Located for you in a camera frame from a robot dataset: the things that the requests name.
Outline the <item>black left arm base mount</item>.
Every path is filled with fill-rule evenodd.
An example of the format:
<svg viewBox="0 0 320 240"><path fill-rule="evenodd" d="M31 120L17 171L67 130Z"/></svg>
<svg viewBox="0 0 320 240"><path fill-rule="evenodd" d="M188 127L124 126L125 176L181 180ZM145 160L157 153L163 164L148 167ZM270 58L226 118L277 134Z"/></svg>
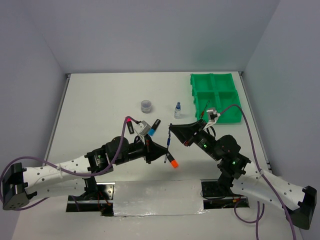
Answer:
<svg viewBox="0 0 320 240"><path fill-rule="evenodd" d="M89 195L68 196L67 213L98 213L100 216L114 216L115 182L98 182L97 192Z"/></svg>

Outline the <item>red gel pen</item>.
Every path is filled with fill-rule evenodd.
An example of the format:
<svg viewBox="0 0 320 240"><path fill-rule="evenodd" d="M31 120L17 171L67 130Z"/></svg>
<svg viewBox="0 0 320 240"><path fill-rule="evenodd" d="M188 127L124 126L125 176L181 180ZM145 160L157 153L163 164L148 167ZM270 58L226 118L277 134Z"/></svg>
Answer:
<svg viewBox="0 0 320 240"><path fill-rule="evenodd" d="M202 110L202 112L201 112L201 114L200 114L200 118L201 118L201 119L203 118L203 116L204 116L204 114L205 114L205 111L206 111L209 103L210 103L210 100L208 100L208 101L206 102L205 107L203 108L203 110Z"/></svg>

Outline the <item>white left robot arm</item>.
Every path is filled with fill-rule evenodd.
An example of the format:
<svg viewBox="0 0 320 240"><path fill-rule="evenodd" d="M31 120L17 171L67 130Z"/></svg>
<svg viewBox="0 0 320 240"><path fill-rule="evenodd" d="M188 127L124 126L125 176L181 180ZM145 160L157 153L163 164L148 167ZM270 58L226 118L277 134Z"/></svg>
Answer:
<svg viewBox="0 0 320 240"><path fill-rule="evenodd" d="M2 208L5 211L29 209L31 201L61 196L63 191L91 200L98 193L96 176L111 173L114 166L129 161L142 158L150 164L167 154L168 150L150 137L129 143L117 136L84 156L62 163L23 167L19 159L13 160L0 177Z"/></svg>

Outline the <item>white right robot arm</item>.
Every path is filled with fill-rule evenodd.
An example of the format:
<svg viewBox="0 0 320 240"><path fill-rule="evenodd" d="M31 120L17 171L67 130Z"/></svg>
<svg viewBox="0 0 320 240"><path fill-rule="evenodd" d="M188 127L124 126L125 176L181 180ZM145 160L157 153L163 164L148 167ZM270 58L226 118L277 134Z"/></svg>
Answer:
<svg viewBox="0 0 320 240"><path fill-rule="evenodd" d="M264 204L285 209L292 224L310 229L317 205L317 190L311 186L298 186L259 170L254 161L240 154L241 147L232 135L216 139L205 130L206 122L170 125L169 130L186 147L196 144L218 162L221 174L217 190L223 196L242 195Z"/></svg>

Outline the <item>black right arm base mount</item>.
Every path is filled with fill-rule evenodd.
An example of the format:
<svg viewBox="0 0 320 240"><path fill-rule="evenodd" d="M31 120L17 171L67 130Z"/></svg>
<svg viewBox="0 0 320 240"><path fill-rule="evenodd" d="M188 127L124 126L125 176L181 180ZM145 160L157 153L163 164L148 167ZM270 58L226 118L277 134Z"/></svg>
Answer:
<svg viewBox="0 0 320 240"><path fill-rule="evenodd" d="M218 189L217 180L205 180L201 182L200 196L203 198L203 208L212 209L231 209L237 204L239 208L248 208L247 197L232 192L222 193Z"/></svg>

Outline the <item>blue gel pen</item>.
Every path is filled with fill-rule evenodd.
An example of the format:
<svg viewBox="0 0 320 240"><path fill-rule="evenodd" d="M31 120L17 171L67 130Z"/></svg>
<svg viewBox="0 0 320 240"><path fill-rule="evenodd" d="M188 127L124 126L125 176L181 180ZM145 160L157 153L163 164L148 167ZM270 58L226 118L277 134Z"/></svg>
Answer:
<svg viewBox="0 0 320 240"><path fill-rule="evenodd" d="M168 138L167 138L167 143L166 143L166 154L165 154L165 157L164 157L164 163L166 163L167 159L168 159L170 142L171 142L171 133L168 132Z"/></svg>

